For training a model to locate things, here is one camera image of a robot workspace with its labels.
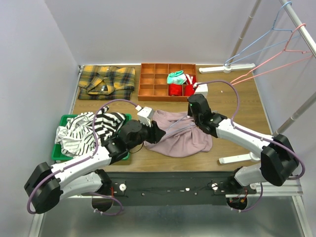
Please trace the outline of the mauve tank top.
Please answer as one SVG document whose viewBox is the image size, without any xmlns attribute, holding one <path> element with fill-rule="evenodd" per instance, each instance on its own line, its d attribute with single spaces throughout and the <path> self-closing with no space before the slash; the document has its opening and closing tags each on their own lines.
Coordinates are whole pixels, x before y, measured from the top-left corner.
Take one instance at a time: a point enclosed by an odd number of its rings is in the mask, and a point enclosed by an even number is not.
<svg viewBox="0 0 316 237">
<path fill-rule="evenodd" d="M 162 110 L 155 111 L 153 120 L 159 128 L 165 130 L 169 124 L 169 113 Z M 205 134 L 196 125 L 174 136 L 165 137 L 156 144 L 144 143 L 147 150 L 154 151 L 173 158 L 184 158 L 199 152 L 209 152 L 213 146 L 212 136 Z"/>
</svg>

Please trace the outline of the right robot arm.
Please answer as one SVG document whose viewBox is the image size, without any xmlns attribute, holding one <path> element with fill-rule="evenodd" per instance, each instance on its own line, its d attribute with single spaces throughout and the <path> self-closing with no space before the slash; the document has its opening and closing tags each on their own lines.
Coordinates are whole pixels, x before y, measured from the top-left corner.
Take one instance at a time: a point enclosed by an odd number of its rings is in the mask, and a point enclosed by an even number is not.
<svg viewBox="0 0 316 237">
<path fill-rule="evenodd" d="M 233 172 L 227 181 L 228 190 L 234 194 L 252 183 L 269 182 L 282 186 L 298 167 L 293 148 L 286 136 L 268 136 L 242 126 L 224 115 L 211 111 L 207 99 L 202 94 L 188 98 L 188 114 L 205 134 L 222 138 L 249 150 L 259 163 L 241 167 Z"/>
</svg>

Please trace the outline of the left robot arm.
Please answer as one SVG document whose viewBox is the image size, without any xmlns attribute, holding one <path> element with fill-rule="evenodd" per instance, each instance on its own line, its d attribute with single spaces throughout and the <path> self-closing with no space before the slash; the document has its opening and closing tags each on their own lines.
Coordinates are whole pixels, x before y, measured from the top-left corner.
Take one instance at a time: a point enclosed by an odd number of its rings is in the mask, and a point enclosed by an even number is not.
<svg viewBox="0 0 316 237">
<path fill-rule="evenodd" d="M 51 210 L 61 200 L 65 187 L 72 181 L 120 161 L 137 145 L 159 142 L 165 134 L 155 121 L 147 126 L 132 119 L 118 133 L 97 145 L 92 152 L 64 163 L 38 164 L 24 185 L 29 197 L 27 211 L 30 214 L 42 214 Z"/>
</svg>

